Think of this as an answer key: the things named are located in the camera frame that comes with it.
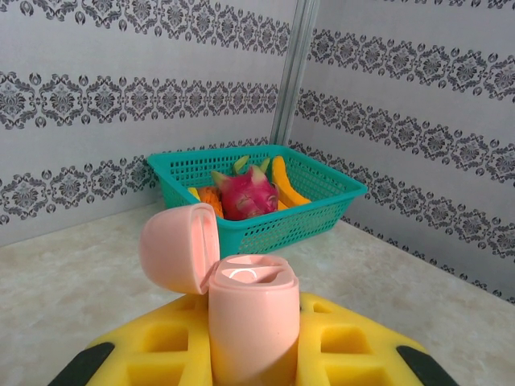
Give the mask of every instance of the damask pattern wallpaper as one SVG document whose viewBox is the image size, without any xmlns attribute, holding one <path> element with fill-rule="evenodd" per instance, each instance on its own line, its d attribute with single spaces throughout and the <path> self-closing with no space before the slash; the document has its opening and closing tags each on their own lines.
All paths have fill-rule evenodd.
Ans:
<svg viewBox="0 0 515 386">
<path fill-rule="evenodd" d="M 369 187 L 345 221 L 515 304 L 512 5 L 322 0 L 290 145 Z"/>
<path fill-rule="evenodd" d="M 266 143 L 295 5 L 0 0 L 0 245 L 154 201 L 152 153 Z"/>
</svg>

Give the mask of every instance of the dragon fruit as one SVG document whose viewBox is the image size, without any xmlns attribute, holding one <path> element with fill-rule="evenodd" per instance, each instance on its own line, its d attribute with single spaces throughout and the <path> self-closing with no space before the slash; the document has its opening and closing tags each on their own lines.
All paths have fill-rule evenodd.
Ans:
<svg viewBox="0 0 515 386">
<path fill-rule="evenodd" d="M 252 165 L 244 175 L 235 177 L 217 171 L 211 174 L 221 192 L 225 219 L 246 220 L 277 211 L 278 188 L 268 181 L 258 166 Z"/>
</svg>

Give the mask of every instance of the teal plastic basket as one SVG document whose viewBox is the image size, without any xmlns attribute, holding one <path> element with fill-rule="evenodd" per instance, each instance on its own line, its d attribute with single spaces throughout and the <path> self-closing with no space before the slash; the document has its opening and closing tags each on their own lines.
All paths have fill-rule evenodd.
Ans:
<svg viewBox="0 0 515 386">
<path fill-rule="evenodd" d="M 244 155 L 250 156 L 248 165 L 260 165 L 266 157 L 283 156 L 292 187 L 311 203 L 242 221 L 217 218 L 221 258 L 238 253 L 269 253 L 326 232 L 352 200 L 367 191 L 365 185 L 347 175 L 285 146 L 153 154 L 148 163 L 159 177 L 166 206 L 171 208 L 198 203 L 187 189 L 212 186 L 211 170 L 230 175 L 234 162 Z"/>
</svg>

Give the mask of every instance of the pink container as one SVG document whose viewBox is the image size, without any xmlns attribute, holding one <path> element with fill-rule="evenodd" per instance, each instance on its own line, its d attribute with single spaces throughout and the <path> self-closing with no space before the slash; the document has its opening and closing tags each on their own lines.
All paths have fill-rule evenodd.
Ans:
<svg viewBox="0 0 515 386">
<path fill-rule="evenodd" d="M 142 230 L 140 257 L 155 284 L 183 294 L 209 292 L 215 384 L 293 383 L 299 280 L 286 260 L 237 255 L 220 261 L 216 216 L 206 203 L 152 217 Z"/>
</svg>

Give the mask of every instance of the yellow fruit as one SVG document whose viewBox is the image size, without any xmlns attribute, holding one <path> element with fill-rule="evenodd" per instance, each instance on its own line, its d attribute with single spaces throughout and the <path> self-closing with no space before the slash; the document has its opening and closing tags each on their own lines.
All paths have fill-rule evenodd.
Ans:
<svg viewBox="0 0 515 386">
<path fill-rule="evenodd" d="M 288 207 L 284 203 L 282 203 L 282 201 L 279 200 L 279 205 L 277 206 L 277 210 L 278 211 L 284 211 L 287 208 Z"/>
<path fill-rule="evenodd" d="M 198 199 L 200 201 L 199 192 L 196 190 L 196 188 L 189 187 L 187 189 L 187 191 L 189 191 L 193 195 L 193 197 L 195 197 L 196 199 Z"/>
<path fill-rule="evenodd" d="M 300 195 L 291 186 L 288 175 L 286 174 L 286 163 L 284 162 L 284 158 L 280 155 L 274 157 L 274 161 L 272 162 L 272 181 L 278 186 L 279 200 L 287 207 L 297 207 L 311 202 L 306 197 Z"/>
</svg>

